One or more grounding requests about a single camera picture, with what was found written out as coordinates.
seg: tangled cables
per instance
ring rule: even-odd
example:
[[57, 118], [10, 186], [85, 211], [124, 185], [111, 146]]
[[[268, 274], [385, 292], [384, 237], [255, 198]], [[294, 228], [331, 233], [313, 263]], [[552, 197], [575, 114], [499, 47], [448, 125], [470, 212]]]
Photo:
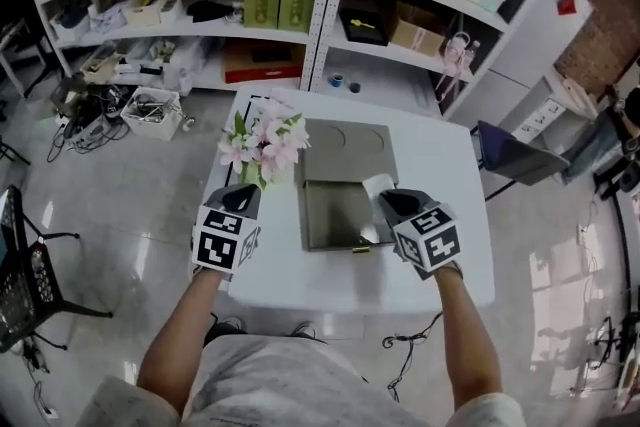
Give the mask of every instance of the tangled cables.
[[402, 378], [411, 368], [411, 363], [413, 362], [414, 346], [420, 345], [427, 341], [427, 338], [429, 338], [429, 335], [431, 334], [431, 328], [435, 325], [440, 317], [442, 317], [442, 312], [438, 313], [431, 321], [431, 324], [429, 324], [424, 330], [416, 333], [415, 335], [403, 336], [396, 333], [394, 336], [387, 336], [384, 340], [382, 340], [382, 346], [385, 349], [390, 349], [391, 347], [393, 347], [393, 342], [409, 342], [409, 354], [407, 354], [407, 359], [404, 360], [404, 365], [402, 365], [400, 374], [387, 385], [387, 390], [389, 390], [391, 397], [393, 397], [393, 400], [395, 400], [396, 402], [400, 402], [400, 397], [398, 396], [398, 390], [396, 389], [396, 387], [400, 384]]

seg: bottle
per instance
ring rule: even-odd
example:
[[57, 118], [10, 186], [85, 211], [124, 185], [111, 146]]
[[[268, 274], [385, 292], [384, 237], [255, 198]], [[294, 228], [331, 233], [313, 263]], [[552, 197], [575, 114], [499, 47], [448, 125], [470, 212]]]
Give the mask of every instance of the bottle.
[[471, 43], [471, 46], [465, 50], [464, 57], [462, 58], [465, 68], [469, 68], [471, 66], [471, 63], [478, 54], [478, 48], [480, 48], [480, 42], [475, 40]]

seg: person's hand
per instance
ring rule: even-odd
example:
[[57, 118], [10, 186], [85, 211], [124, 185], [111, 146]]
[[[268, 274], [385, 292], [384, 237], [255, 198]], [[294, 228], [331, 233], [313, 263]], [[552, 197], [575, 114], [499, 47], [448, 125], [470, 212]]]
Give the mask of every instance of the person's hand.
[[220, 286], [220, 282], [224, 278], [224, 273], [215, 269], [200, 267], [200, 270], [193, 276], [193, 283], [203, 286], [212, 286], [216, 289]]
[[436, 282], [438, 284], [441, 283], [441, 281], [446, 281], [449, 279], [456, 279], [456, 280], [463, 280], [463, 273], [462, 273], [462, 268], [460, 267], [460, 265], [454, 260], [449, 262], [446, 265], [443, 265], [442, 267], [438, 267], [434, 272], [433, 272], [433, 277], [435, 278]]

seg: green box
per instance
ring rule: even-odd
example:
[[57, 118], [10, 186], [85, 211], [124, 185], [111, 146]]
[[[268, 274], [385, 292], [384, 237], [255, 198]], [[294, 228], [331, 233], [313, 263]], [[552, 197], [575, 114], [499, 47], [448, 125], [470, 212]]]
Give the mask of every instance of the green box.
[[315, 0], [280, 0], [278, 29], [309, 32]]
[[244, 0], [244, 25], [259, 29], [278, 28], [280, 0]]

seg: white shirt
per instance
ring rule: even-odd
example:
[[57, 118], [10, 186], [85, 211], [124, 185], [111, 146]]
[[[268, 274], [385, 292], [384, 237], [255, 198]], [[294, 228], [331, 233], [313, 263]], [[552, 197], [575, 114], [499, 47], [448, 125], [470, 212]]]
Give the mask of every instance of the white shirt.
[[[317, 341], [222, 336], [207, 346], [200, 368], [194, 386], [199, 391], [184, 419], [162, 398], [111, 377], [78, 427], [428, 427]], [[472, 426], [525, 427], [525, 422], [515, 400], [493, 393], [465, 404], [447, 423]]]

